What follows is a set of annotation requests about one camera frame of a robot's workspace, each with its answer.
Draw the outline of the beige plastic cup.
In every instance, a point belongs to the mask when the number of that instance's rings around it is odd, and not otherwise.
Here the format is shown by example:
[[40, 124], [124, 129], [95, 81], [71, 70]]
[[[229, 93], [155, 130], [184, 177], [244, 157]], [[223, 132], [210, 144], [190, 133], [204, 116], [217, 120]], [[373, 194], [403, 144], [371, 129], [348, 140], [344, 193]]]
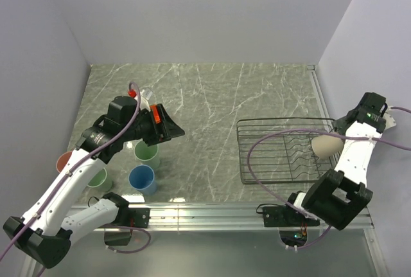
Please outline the beige plastic cup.
[[340, 138], [321, 135], [312, 139], [313, 153], [320, 159], [326, 159], [343, 150], [344, 142]]

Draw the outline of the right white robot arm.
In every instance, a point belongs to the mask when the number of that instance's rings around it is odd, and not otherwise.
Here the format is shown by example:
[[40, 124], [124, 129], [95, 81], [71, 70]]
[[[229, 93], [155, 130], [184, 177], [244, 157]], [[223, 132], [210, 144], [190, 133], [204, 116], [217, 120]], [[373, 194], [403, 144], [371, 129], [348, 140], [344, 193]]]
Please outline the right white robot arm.
[[358, 105], [333, 122], [333, 131], [315, 138], [311, 144], [318, 157], [339, 153], [334, 169], [329, 169], [307, 192], [292, 193], [283, 218], [297, 225], [307, 215], [330, 226], [344, 229], [371, 201], [367, 188], [367, 168], [377, 140], [386, 128], [386, 98], [366, 92]]

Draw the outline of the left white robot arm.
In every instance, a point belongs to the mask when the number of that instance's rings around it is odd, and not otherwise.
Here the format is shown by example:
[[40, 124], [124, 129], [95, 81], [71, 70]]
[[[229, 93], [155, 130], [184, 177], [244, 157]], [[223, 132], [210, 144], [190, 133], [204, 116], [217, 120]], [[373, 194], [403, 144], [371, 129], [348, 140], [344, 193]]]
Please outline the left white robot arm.
[[128, 227], [129, 203], [115, 193], [104, 195], [94, 206], [69, 216], [71, 206], [92, 178], [121, 152], [129, 141], [143, 140], [148, 146], [185, 134], [162, 104], [142, 109], [137, 99], [117, 96], [83, 131], [65, 168], [45, 194], [21, 217], [9, 217], [3, 225], [11, 245], [43, 267], [60, 263], [70, 247], [101, 226]]

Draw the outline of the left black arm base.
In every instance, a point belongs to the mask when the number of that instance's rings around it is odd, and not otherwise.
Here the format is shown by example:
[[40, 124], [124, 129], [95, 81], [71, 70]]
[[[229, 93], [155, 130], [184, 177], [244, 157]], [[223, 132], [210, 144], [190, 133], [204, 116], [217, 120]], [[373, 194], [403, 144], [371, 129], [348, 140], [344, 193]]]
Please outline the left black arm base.
[[[104, 233], [103, 239], [107, 249], [116, 253], [131, 254], [147, 248], [152, 240], [151, 234], [146, 230], [149, 224], [150, 210], [148, 208], [121, 208], [113, 222], [104, 225], [110, 229]], [[124, 251], [116, 247], [127, 246], [132, 241], [134, 233], [144, 233], [147, 241], [142, 247], [135, 250]]]

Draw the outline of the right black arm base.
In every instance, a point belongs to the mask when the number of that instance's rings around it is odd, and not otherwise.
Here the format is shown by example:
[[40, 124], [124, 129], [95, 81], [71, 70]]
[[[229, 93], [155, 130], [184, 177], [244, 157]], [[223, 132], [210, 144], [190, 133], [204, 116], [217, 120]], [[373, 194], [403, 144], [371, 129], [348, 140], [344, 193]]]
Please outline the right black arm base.
[[319, 220], [306, 218], [289, 206], [260, 204], [256, 213], [263, 217], [266, 228], [279, 228], [279, 236], [285, 247], [298, 249], [308, 241], [308, 227], [320, 225]]

